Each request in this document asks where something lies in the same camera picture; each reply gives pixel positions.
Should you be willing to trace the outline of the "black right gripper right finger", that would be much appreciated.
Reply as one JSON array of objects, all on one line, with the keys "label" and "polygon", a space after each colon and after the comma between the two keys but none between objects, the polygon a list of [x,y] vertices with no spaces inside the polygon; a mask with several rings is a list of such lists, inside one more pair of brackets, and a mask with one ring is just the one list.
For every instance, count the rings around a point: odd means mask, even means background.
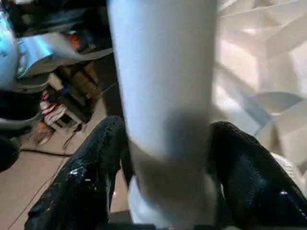
[{"label": "black right gripper right finger", "polygon": [[307,199],[270,152],[230,122],[209,129],[211,163],[235,225],[306,228]]}]

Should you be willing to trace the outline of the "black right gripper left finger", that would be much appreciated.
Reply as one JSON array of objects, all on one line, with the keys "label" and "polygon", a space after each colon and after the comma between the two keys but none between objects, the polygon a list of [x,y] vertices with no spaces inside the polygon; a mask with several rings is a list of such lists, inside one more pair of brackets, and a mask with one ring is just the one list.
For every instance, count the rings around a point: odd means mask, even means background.
[{"label": "black right gripper left finger", "polygon": [[107,223],[128,147],[124,121],[103,119],[28,212],[26,230],[95,230]]}]

